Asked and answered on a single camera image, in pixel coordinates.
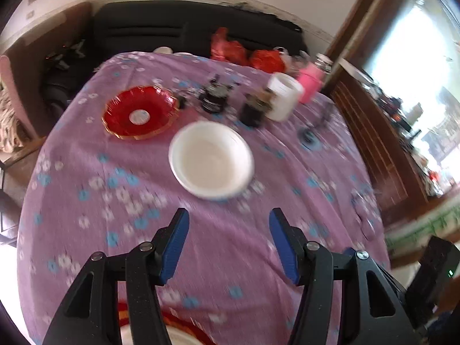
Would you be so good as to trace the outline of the black sofa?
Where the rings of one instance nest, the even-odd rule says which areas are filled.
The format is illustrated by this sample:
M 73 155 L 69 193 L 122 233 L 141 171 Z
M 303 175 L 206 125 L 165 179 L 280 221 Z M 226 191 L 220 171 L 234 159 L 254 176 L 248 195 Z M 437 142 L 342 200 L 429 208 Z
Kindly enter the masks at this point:
M 211 37 L 219 28 L 249 51 L 283 47 L 291 55 L 309 49 L 302 29 L 266 13 L 232 6 L 186 1 L 113 2 L 102 6 L 87 31 L 92 55 L 105 61 L 123 52 L 170 47 L 210 57 Z

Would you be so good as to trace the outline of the black phone stand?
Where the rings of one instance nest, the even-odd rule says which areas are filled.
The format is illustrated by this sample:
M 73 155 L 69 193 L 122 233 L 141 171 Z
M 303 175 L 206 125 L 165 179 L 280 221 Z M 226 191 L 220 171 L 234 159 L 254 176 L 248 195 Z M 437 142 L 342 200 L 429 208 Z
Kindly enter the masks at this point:
M 318 134 L 329 124 L 333 110 L 334 104 L 327 103 L 323 108 L 321 118 L 316 123 L 299 129 L 297 136 L 299 138 L 299 142 L 304 148 L 307 150 L 315 150 L 315 148 L 318 148 L 318 146 L 321 145 Z

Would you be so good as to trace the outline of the black ink bottle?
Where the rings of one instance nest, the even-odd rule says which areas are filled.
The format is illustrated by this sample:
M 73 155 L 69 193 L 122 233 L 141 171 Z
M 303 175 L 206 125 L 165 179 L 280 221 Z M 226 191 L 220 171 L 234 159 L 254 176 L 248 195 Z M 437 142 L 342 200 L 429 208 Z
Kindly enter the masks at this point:
M 234 86 L 220 81 L 220 76 L 215 75 L 209 83 L 202 88 L 199 96 L 201 108 L 208 114 L 222 113 L 229 101 L 230 92 Z

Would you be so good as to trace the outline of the white plastic jar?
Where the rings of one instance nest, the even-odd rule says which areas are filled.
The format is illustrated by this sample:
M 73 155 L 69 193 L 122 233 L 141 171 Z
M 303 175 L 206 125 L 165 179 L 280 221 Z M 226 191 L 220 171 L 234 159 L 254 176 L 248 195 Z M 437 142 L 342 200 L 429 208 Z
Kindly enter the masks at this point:
M 281 72 L 271 75 L 267 89 L 273 94 L 271 110 L 267 117 L 274 122 L 287 120 L 304 93 L 304 88 L 298 80 Z

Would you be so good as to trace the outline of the large red glass plate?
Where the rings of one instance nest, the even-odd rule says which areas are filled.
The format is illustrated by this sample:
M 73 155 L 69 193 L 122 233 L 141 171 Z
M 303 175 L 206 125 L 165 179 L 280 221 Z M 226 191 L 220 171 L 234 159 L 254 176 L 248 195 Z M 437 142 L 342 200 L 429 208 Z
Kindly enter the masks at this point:
M 162 309 L 161 315 L 172 344 L 216 344 L 197 322 L 178 317 L 172 308 Z M 118 302 L 118 324 L 122 344 L 133 344 L 128 304 L 125 301 Z

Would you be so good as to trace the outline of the small red glass dish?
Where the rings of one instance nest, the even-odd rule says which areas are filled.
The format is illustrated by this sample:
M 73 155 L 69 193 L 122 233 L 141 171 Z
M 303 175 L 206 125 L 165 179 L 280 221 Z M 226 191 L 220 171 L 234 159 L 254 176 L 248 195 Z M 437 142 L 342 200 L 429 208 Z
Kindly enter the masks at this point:
M 149 139 L 163 133 L 179 116 L 179 100 L 157 86 L 133 87 L 105 106 L 102 122 L 110 135 L 123 140 Z

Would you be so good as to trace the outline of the purple floral tablecloth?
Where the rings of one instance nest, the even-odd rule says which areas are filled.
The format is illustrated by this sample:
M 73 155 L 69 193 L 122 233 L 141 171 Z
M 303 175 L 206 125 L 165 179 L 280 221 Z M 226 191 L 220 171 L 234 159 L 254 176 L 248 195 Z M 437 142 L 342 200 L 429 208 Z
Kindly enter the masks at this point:
M 280 208 L 331 252 L 388 266 L 367 169 L 322 94 L 283 122 L 243 125 L 239 111 L 269 75 L 195 55 L 115 55 L 82 87 L 38 154 L 18 240 L 21 309 L 40 343 L 94 252 L 131 251 L 189 213 L 163 308 L 218 344 L 285 344 L 301 290 L 269 230 Z

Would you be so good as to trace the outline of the pink sleeved thermos bottle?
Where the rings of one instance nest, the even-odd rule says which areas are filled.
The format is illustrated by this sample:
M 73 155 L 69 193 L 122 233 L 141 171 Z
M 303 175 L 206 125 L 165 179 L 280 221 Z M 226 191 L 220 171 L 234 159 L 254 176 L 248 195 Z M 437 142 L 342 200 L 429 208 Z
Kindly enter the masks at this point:
M 317 54 L 312 62 L 309 62 L 304 69 L 299 70 L 297 80 L 303 87 L 299 103 L 310 102 L 313 96 L 322 89 L 323 81 L 331 73 L 332 65 L 332 60 L 326 55 Z

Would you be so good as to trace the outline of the brick pattern wooden counter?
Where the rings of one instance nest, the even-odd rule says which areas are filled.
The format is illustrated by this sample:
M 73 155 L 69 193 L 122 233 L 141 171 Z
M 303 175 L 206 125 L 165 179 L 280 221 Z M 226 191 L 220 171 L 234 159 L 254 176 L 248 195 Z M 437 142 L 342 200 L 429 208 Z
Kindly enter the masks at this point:
M 389 28 L 402 0 L 356 0 L 327 49 L 333 61 L 345 59 L 362 68 Z M 359 82 L 343 67 L 334 70 L 323 88 L 332 98 L 367 167 L 385 227 L 410 223 L 459 197 L 455 185 L 439 198 L 429 198 L 402 149 L 388 117 Z

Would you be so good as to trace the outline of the purple frame eyeglasses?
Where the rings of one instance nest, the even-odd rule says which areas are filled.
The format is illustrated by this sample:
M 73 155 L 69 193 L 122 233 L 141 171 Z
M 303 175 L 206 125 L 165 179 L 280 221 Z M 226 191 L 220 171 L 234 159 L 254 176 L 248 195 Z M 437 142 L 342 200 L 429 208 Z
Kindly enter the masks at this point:
M 369 242 L 372 241 L 381 231 L 379 214 L 374 210 L 368 195 L 353 191 L 351 202 L 358 216 L 359 227 L 364 238 Z

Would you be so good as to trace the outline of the small white foam bowl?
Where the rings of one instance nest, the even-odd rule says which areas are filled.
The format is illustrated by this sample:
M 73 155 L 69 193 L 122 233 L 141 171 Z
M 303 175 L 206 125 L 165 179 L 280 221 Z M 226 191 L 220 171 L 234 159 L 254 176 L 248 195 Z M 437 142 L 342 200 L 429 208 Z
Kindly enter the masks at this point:
M 199 121 L 181 128 L 168 149 L 173 175 L 202 200 L 226 200 L 246 190 L 255 163 L 248 143 L 218 122 Z

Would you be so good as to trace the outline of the dark jar with red label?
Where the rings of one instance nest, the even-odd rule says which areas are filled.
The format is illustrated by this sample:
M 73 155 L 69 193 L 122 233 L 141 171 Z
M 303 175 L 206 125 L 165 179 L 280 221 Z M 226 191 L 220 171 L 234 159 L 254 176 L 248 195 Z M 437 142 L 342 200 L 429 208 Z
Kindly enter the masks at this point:
M 264 116 L 272 109 L 272 97 L 273 94 L 269 90 L 247 93 L 245 104 L 239 111 L 239 121 L 247 127 L 259 128 L 264 120 Z

